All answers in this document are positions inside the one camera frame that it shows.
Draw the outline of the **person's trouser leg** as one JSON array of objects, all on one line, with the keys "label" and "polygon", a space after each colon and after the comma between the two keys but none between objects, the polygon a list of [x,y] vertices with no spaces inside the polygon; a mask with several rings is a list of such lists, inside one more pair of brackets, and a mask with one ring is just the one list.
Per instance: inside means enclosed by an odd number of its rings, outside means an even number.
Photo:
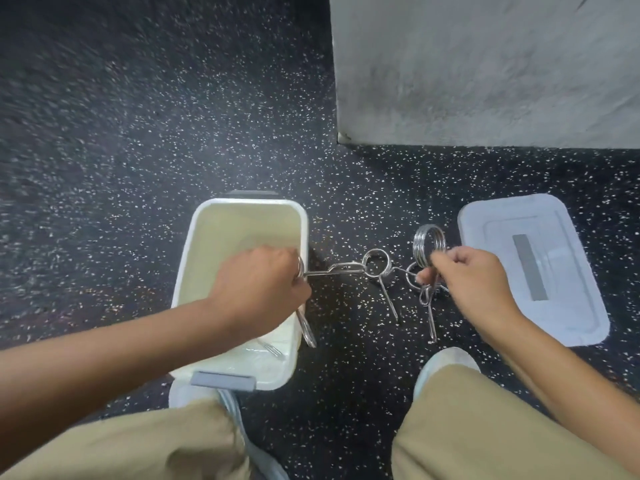
[{"label": "person's trouser leg", "polygon": [[393,480],[640,480],[480,372],[428,379],[392,444]]},{"label": "person's trouser leg", "polygon": [[217,399],[71,428],[0,480],[250,480],[239,427]]}]

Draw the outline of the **person's right forearm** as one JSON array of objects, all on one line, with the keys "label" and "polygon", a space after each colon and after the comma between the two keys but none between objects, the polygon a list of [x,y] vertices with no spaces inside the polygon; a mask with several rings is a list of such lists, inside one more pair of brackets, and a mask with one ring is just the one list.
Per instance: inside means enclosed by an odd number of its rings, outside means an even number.
[{"label": "person's right forearm", "polygon": [[474,326],[565,428],[608,454],[640,453],[640,404],[572,350],[512,308]]}]

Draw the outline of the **steel spring collar clip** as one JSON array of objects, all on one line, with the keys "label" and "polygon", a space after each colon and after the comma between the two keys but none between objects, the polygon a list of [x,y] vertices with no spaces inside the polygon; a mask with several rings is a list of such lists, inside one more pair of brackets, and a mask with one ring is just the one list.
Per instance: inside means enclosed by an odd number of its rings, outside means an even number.
[{"label": "steel spring collar clip", "polygon": [[414,261],[421,267],[432,267],[431,254],[446,252],[447,241],[443,229],[435,224],[420,226],[413,237],[412,254]]},{"label": "steel spring collar clip", "polygon": [[[302,257],[298,256],[298,278],[306,280],[308,277],[313,276],[333,276],[342,274],[364,274],[366,266],[361,262],[344,262],[329,266],[329,268],[322,271],[308,271],[305,261]],[[311,329],[311,326],[304,316],[301,306],[295,311],[298,323],[300,325],[301,334],[308,347],[316,348],[317,341]]]},{"label": "steel spring collar clip", "polygon": [[435,274],[434,280],[431,284],[420,285],[415,277],[416,273],[413,273],[414,268],[420,267],[418,263],[413,262],[407,268],[403,269],[397,266],[393,266],[392,270],[400,272],[404,275],[406,283],[409,288],[417,293],[419,298],[419,304],[426,309],[428,316],[428,325],[429,325],[429,334],[430,334],[430,343],[435,344],[438,342],[438,336],[436,331],[435,318],[433,313],[433,300],[436,294],[444,290],[446,293],[449,293],[449,290],[442,280],[441,275],[438,273]]},{"label": "steel spring collar clip", "polygon": [[385,250],[374,248],[365,252],[361,264],[364,266],[364,275],[379,286],[391,316],[396,324],[400,325],[401,318],[387,290],[387,285],[394,281],[394,265],[391,256]]}]

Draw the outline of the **white plastic bin lid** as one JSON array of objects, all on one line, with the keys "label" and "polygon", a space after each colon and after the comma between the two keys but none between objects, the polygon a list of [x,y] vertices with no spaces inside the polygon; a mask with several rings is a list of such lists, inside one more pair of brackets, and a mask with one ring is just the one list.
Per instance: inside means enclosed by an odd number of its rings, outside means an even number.
[{"label": "white plastic bin lid", "polygon": [[566,347],[592,346],[611,322],[564,203],[550,194],[475,201],[458,214],[464,246],[496,255],[522,313]]}]

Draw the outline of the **person's right trouser leg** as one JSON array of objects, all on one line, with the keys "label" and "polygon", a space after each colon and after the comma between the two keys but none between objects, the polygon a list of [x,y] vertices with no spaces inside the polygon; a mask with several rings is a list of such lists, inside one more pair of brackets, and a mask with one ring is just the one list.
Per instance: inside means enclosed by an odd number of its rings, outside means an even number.
[{"label": "person's right trouser leg", "polygon": [[640,480],[480,372],[428,379],[392,444],[393,480]]}]

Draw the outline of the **person's right hand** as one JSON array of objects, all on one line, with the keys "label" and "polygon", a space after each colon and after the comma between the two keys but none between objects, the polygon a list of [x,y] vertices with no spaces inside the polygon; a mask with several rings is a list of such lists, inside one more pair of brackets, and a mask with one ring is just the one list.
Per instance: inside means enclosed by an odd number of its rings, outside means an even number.
[{"label": "person's right hand", "polygon": [[478,332],[489,338],[498,337],[507,325],[524,318],[509,288],[506,272],[496,255],[471,247],[467,266],[468,284],[449,293]]}]

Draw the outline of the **white plastic storage bin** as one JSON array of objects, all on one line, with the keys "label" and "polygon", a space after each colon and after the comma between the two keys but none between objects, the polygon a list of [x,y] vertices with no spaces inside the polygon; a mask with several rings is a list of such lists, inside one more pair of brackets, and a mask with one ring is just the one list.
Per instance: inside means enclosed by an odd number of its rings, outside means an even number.
[{"label": "white plastic storage bin", "polygon": [[[261,245],[295,247],[308,264],[308,216],[273,192],[233,191],[198,206],[189,224],[172,307],[205,298],[223,261]],[[295,314],[274,331],[224,354],[172,371],[174,380],[201,387],[275,390],[292,377],[303,333]]]}]

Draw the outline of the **person's left forearm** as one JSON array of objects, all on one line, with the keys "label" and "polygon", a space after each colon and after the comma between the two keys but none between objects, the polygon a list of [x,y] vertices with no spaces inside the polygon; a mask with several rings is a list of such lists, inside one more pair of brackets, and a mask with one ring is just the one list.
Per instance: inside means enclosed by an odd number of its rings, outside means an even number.
[{"label": "person's left forearm", "polygon": [[0,351],[0,471],[118,396],[218,349],[229,317],[203,299]]}]

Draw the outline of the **person's left white shoe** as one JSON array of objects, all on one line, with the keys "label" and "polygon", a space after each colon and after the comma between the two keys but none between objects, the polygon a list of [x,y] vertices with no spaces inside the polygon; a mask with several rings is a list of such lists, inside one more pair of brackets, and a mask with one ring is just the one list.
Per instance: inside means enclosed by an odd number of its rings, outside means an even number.
[{"label": "person's left white shoe", "polygon": [[181,408],[203,399],[219,402],[239,428],[244,439],[246,451],[252,462],[252,480],[290,480],[285,469],[274,457],[250,441],[244,428],[238,400],[233,392],[191,385],[188,381],[174,379],[168,393],[168,407]]}]

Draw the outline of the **person's right white shoe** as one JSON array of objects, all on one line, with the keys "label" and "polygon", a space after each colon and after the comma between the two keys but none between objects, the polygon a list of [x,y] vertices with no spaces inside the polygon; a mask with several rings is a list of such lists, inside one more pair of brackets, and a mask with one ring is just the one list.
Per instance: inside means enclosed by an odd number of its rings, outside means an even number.
[{"label": "person's right white shoe", "polygon": [[481,372],[475,359],[473,359],[473,357],[465,350],[459,347],[448,347],[440,350],[432,357],[430,357],[430,359],[428,359],[428,361],[421,368],[413,387],[413,402],[415,402],[420,396],[423,387],[428,382],[430,377],[432,377],[432,375],[434,375],[437,371],[450,365],[461,365],[468,369]]}]

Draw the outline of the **person's left trouser leg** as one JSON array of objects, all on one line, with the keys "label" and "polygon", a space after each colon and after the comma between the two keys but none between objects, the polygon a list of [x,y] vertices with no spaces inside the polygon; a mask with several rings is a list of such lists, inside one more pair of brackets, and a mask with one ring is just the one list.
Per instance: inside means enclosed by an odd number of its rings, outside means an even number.
[{"label": "person's left trouser leg", "polygon": [[239,427],[217,399],[71,428],[0,480],[250,480]]}]

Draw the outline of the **person's white shoe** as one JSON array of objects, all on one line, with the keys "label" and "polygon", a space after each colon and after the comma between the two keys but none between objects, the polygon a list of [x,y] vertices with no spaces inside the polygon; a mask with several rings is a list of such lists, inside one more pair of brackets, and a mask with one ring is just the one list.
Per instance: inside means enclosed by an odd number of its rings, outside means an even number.
[{"label": "person's white shoe", "polygon": [[252,480],[290,480],[285,469],[274,457],[250,441],[244,428],[238,400],[233,392],[191,385],[188,381],[174,379],[168,393],[168,407],[181,408],[203,399],[219,402],[239,428],[244,439],[246,451],[252,462]]},{"label": "person's white shoe", "polygon": [[423,387],[428,382],[430,377],[432,377],[432,375],[434,375],[437,371],[450,365],[461,365],[468,369],[481,372],[475,359],[473,359],[473,357],[465,350],[459,347],[448,347],[440,350],[432,357],[430,357],[430,359],[428,359],[428,361],[421,368],[413,387],[413,402],[415,402],[420,396]]}]

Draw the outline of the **person's left hand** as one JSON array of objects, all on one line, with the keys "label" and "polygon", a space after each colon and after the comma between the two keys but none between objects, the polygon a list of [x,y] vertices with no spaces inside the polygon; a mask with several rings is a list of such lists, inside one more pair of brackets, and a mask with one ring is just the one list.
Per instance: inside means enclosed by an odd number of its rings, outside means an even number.
[{"label": "person's left hand", "polygon": [[272,332],[285,321],[282,249],[260,246],[227,259],[205,299],[222,328],[240,344]]}]

